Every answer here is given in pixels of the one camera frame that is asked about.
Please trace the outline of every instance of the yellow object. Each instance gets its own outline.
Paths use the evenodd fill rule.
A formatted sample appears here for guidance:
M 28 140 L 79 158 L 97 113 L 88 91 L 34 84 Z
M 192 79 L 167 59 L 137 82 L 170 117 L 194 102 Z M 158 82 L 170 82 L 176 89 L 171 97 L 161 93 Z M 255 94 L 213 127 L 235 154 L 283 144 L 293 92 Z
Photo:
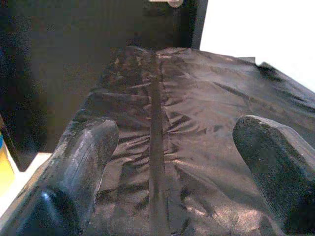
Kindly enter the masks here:
M 10 162 L 6 156 L 5 144 L 3 140 L 0 141 L 0 196 L 10 187 L 14 181 L 14 172 Z

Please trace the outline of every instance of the black plastic sheet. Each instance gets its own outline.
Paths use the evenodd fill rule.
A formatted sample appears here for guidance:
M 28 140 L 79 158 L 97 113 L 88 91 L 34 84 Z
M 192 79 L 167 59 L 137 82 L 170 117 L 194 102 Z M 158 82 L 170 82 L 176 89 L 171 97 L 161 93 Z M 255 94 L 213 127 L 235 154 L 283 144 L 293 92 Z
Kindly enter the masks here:
M 84 235 L 283 235 L 232 130 L 252 114 L 315 147 L 315 95 L 248 59 L 128 47 L 83 106 L 119 127 Z

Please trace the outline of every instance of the dark background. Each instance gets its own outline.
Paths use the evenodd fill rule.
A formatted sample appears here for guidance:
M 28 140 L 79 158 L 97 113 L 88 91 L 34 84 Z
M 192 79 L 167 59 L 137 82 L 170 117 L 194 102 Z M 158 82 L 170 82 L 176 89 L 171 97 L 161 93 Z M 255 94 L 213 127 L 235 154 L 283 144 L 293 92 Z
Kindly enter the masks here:
M 199 48 L 206 0 L 2 0 L 0 114 L 25 169 L 52 152 L 116 50 Z

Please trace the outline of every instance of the black cover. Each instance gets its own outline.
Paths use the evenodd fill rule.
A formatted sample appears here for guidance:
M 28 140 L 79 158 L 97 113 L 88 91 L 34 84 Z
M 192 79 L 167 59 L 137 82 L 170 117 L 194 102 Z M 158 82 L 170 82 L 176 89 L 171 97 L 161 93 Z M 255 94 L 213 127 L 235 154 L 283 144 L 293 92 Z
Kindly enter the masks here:
M 314 147 L 315 96 L 283 73 L 198 50 L 129 47 L 84 107 L 120 130 L 84 235 L 284 234 L 232 138 L 252 114 Z

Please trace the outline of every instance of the white surface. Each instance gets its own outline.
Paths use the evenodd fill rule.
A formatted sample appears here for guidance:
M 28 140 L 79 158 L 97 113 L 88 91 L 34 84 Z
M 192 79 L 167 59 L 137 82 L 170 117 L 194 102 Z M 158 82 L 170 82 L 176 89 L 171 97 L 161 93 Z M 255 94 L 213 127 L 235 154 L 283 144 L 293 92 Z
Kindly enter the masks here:
M 200 50 L 256 57 L 315 92 L 314 0 L 208 0 Z
M 12 157 L 10 154 L 8 155 L 15 179 L 10 185 L 10 188 L 0 196 L 0 216 L 2 216 L 7 208 L 11 205 L 14 198 L 19 194 L 24 185 L 30 180 L 37 168 L 43 164 L 50 157 L 50 155 L 51 153 L 38 153 L 25 172 L 19 172 Z

